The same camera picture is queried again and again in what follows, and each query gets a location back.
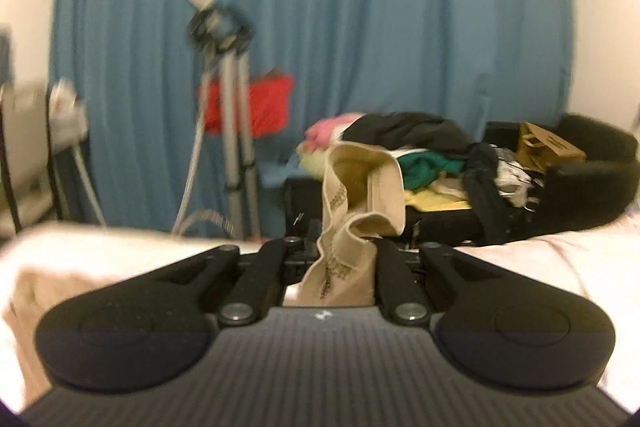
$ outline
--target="yellow clothing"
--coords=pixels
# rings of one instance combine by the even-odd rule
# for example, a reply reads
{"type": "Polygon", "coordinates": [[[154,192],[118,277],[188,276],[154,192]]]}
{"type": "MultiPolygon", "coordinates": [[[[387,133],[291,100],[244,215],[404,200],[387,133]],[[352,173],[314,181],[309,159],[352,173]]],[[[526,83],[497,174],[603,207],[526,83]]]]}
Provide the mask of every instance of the yellow clothing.
{"type": "Polygon", "coordinates": [[[468,210],[469,202],[452,196],[438,194],[432,188],[425,188],[415,194],[410,190],[404,191],[404,204],[412,206],[420,212],[440,212],[442,210],[468,210]]]}

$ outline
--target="brown paper bag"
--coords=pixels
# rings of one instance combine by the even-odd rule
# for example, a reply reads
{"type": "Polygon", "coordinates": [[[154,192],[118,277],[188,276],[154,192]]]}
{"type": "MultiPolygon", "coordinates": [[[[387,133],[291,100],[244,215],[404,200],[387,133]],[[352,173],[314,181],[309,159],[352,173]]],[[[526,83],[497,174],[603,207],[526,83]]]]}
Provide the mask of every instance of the brown paper bag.
{"type": "Polygon", "coordinates": [[[584,162],[587,155],[557,134],[526,122],[520,126],[516,159],[524,168],[544,173],[549,165],[584,162]]]}

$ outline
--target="pile of clothes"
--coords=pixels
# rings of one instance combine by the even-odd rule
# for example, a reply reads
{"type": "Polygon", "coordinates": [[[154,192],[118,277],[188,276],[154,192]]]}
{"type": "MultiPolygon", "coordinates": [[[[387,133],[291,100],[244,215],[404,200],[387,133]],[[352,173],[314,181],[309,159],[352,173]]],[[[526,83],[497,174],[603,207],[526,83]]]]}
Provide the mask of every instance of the pile of clothes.
{"type": "Polygon", "coordinates": [[[321,120],[298,147],[300,166],[322,180],[326,150],[339,140],[387,149],[400,165],[407,206],[420,212],[471,209],[486,244],[507,242],[508,208],[527,203],[531,179],[513,152],[471,142],[439,116],[352,113],[321,120]]]}

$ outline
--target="green clothing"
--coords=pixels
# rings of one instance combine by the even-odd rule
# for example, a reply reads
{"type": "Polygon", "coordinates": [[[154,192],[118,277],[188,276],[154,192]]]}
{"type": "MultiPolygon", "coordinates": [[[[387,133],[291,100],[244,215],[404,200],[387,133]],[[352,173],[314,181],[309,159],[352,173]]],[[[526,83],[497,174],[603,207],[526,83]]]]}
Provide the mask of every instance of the green clothing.
{"type": "Polygon", "coordinates": [[[444,156],[432,152],[412,152],[398,158],[402,170],[402,182],[405,190],[418,190],[428,187],[440,172],[460,174],[465,168],[462,160],[447,160],[444,156]]]}

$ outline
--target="white bed sheet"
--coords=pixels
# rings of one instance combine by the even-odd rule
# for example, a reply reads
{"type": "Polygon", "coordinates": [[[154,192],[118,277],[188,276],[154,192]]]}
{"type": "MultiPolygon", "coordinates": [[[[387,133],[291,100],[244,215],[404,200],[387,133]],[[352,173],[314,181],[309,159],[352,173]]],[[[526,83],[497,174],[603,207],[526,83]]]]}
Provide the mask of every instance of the white bed sheet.
{"type": "MultiPolygon", "coordinates": [[[[47,224],[20,235],[0,253],[0,309],[14,296],[20,273],[36,269],[85,279],[121,280],[173,263],[224,241],[181,240],[157,232],[47,224]]],[[[239,243],[255,251],[255,243],[239,243]]],[[[616,327],[616,347],[600,387],[622,407],[640,408],[640,213],[586,232],[568,232],[499,247],[461,249],[528,277],[588,295],[616,327]]],[[[0,399],[25,406],[15,337],[0,321],[0,399]]]]}

